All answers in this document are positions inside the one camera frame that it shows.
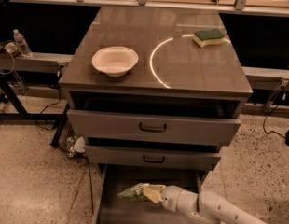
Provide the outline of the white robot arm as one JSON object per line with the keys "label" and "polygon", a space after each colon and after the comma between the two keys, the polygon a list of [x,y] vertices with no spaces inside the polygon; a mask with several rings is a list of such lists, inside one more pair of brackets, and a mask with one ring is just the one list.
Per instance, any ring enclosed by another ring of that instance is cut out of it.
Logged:
{"label": "white robot arm", "polygon": [[267,224],[211,191],[194,193],[176,186],[145,185],[142,193],[193,224]]}

